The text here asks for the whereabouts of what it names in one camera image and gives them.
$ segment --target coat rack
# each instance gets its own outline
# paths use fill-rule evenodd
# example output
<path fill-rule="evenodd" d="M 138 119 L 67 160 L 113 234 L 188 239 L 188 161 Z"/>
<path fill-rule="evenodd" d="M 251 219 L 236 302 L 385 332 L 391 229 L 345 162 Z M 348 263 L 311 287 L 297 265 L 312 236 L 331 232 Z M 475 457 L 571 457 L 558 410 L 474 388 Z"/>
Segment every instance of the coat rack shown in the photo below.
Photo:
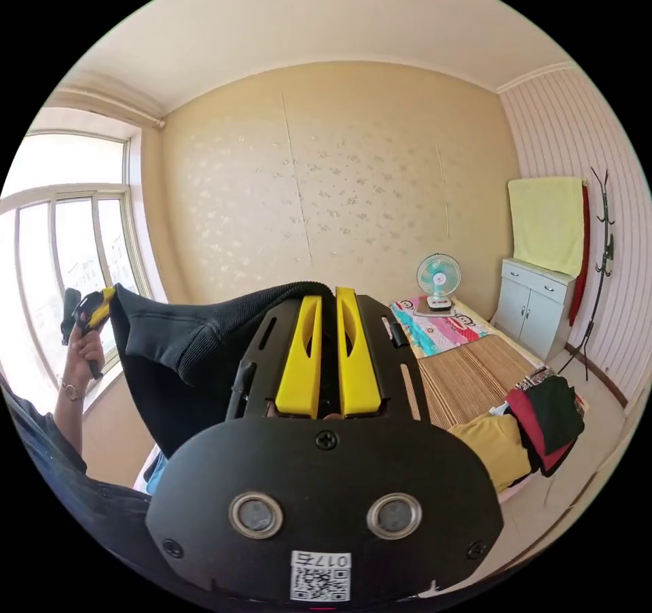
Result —
<path fill-rule="evenodd" d="M 602 284 L 604 283 L 604 279 L 608 278 L 611 275 L 611 271 L 608 271 L 606 269 L 606 263 L 608 260 L 613 261 L 613 233 L 610 232 L 609 226 L 612 226 L 614 224 L 613 221 L 609 219 L 609 202 L 606 197 L 606 182 L 609 180 L 609 170 L 607 170 L 604 174 L 604 183 L 600 180 L 598 177 L 598 174 L 595 172 L 594 168 L 591 167 L 591 171 L 593 171 L 593 175 L 596 177 L 598 180 L 598 183 L 600 183 L 600 193 L 602 194 L 602 210 L 603 210 L 603 216 L 602 219 L 598 217 L 598 221 L 600 223 L 604 223 L 604 249 L 602 250 L 602 264 L 598 266 L 598 263 L 596 263 L 595 269 L 596 271 L 600 274 L 600 282 L 598 283 L 598 293 L 596 294 L 596 301 L 593 305 L 593 311 L 591 312 L 591 318 L 589 319 L 589 323 L 586 326 L 586 331 L 584 332 L 584 336 L 582 337 L 582 341 L 580 342 L 579 346 L 573 350 L 573 352 L 570 354 L 570 357 L 568 361 L 557 371 L 557 373 L 561 373 L 571 362 L 572 360 L 577 357 L 578 353 L 582 348 L 584 348 L 584 375 L 585 375 L 585 380 L 588 382 L 589 381 L 589 366 L 588 366 L 588 359 L 587 359 L 587 344 L 589 343 L 589 338 L 591 336 L 591 333 L 593 332 L 593 326 L 595 323 L 595 318 L 596 318 L 596 312 L 598 311 L 598 303 L 600 302 L 600 296 L 602 295 Z"/>

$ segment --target wristwatch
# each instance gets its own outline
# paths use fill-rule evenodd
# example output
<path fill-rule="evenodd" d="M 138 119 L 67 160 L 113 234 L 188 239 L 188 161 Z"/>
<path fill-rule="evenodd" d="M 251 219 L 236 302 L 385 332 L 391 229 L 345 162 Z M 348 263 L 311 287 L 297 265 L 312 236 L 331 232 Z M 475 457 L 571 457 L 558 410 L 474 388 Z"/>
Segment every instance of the wristwatch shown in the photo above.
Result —
<path fill-rule="evenodd" d="M 66 394 L 68 400 L 72 400 L 73 402 L 76 402 L 77 400 L 81 400 L 84 397 L 83 395 L 79 394 L 77 388 L 74 387 L 72 384 L 66 384 L 65 382 L 62 382 L 61 389 Z"/>

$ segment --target white cabinet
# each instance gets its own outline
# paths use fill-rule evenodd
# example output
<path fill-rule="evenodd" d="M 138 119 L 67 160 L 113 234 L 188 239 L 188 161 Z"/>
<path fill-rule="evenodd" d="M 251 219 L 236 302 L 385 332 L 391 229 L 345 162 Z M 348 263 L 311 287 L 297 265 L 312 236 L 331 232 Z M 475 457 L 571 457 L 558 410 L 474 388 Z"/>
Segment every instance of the white cabinet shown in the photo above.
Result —
<path fill-rule="evenodd" d="M 501 296 L 491 323 L 544 362 L 564 349 L 575 278 L 520 260 L 503 260 Z"/>

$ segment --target qr code sticker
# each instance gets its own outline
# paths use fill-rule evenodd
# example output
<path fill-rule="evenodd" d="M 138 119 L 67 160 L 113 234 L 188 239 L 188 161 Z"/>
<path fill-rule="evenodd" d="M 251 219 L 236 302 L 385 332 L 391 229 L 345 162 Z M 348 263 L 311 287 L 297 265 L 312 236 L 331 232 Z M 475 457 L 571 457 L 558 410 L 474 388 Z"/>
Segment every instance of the qr code sticker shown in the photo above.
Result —
<path fill-rule="evenodd" d="M 349 601 L 350 554 L 292 552 L 290 599 Z"/>

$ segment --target striped wall panel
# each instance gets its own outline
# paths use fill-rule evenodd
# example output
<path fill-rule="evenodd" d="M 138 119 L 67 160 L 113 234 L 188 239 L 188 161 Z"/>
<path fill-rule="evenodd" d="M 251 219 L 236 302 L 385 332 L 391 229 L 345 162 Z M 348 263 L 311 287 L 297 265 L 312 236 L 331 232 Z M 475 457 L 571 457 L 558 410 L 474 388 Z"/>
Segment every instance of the striped wall panel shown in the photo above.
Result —
<path fill-rule="evenodd" d="M 602 258 L 600 178 L 609 170 L 614 235 L 613 273 L 605 279 L 588 355 L 627 399 L 652 355 L 652 198 L 625 131 L 593 83 L 573 68 L 550 71 L 501 93 L 523 178 L 585 178 L 591 214 L 590 268 L 582 306 L 570 335 L 578 344 L 598 289 L 594 263 Z"/>

